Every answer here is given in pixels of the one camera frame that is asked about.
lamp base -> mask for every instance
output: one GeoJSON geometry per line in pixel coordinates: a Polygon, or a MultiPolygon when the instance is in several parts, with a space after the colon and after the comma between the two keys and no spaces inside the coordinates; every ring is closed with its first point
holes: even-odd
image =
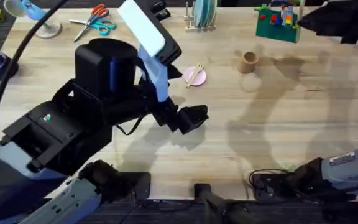
{"type": "Polygon", "coordinates": [[[42,39],[51,39],[59,35],[62,31],[62,24],[59,22],[48,22],[38,29],[35,33],[42,39]]]}

green lego base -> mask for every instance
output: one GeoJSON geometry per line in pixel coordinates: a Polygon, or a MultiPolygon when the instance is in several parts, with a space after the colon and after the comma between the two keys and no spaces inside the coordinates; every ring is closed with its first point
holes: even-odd
{"type": "MultiPolygon", "coordinates": [[[[280,11],[274,11],[271,9],[263,9],[259,11],[258,23],[256,25],[256,36],[296,43],[296,29],[270,24],[270,18],[273,14],[276,14],[277,17],[281,17],[280,11]],[[261,15],[265,15],[266,18],[259,19],[261,15]]],[[[294,20],[298,20],[297,14],[294,13],[293,17],[294,20]]]]}

gray robot arm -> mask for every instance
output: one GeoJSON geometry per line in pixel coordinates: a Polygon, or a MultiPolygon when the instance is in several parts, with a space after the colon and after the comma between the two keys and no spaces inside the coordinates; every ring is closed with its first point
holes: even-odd
{"type": "Polygon", "coordinates": [[[358,149],[340,156],[316,158],[286,174],[251,176],[257,200],[345,202],[358,196],[358,149]]]}

white label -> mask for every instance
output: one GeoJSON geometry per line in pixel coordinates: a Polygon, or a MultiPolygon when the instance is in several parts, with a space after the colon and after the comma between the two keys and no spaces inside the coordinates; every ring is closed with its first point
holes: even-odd
{"type": "Polygon", "coordinates": [[[355,159],[355,153],[354,152],[349,152],[340,156],[336,156],[336,157],[332,157],[329,158],[329,164],[331,166],[335,166],[338,164],[343,164],[343,163],[347,163],[347,162],[352,162],[355,159]]]}

dish rack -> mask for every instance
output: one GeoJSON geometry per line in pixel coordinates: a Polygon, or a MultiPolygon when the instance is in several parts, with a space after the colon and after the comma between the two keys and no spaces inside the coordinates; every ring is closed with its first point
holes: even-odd
{"type": "Polygon", "coordinates": [[[185,26],[185,30],[186,32],[201,32],[201,31],[212,31],[216,29],[215,26],[215,18],[216,18],[216,11],[214,13],[214,17],[212,18],[212,21],[209,25],[206,26],[201,26],[201,27],[196,27],[195,26],[195,20],[194,20],[194,6],[196,4],[195,1],[193,1],[193,4],[191,5],[191,13],[189,14],[189,2],[186,1],[186,13],[185,13],[185,22],[186,22],[186,26],[185,26]]]}

